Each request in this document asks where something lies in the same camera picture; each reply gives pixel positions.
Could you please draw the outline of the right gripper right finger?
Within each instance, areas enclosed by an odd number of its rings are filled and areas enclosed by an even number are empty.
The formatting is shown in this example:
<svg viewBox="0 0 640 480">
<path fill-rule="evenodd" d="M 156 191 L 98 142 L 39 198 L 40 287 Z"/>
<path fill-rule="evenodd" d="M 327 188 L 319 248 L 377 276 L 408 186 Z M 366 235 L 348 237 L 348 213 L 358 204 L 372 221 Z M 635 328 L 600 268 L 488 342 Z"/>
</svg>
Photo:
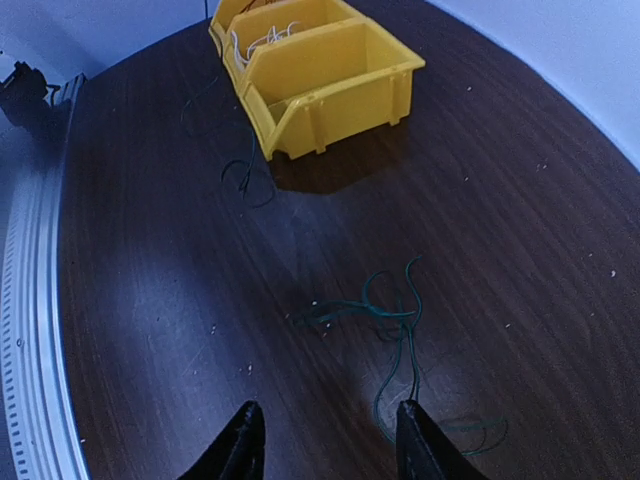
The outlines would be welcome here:
<svg viewBox="0 0 640 480">
<path fill-rule="evenodd" d="M 397 408 L 395 449 L 399 479 L 486 479 L 414 400 Z"/>
</svg>

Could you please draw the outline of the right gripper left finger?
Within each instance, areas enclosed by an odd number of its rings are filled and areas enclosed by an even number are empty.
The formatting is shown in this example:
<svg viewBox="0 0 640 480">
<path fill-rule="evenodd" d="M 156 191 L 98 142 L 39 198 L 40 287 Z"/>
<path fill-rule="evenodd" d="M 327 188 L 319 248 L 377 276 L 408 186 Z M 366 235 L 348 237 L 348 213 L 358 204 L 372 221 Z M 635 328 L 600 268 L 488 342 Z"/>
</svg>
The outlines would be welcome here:
<svg viewBox="0 0 640 480">
<path fill-rule="evenodd" d="M 263 479 L 264 465 L 264 414 L 248 400 L 179 479 Z"/>
</svg>

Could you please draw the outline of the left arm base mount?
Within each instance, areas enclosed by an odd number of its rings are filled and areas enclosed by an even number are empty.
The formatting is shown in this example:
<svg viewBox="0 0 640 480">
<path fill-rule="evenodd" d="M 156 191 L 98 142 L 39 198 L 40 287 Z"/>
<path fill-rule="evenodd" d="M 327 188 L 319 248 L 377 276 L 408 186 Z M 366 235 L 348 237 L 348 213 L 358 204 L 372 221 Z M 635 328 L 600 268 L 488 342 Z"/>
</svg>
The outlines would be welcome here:
<svg viewBox="0 0 640 480">
<path fill-rule="evenodd" d="M 61 122 L 54 103 L 60 90 L 61 86 L 48 83 L 40 70 L 16 61 L 1 83 L 1 109 L 13 126 L 31 132 L 48 130 Z"/>
</svg>

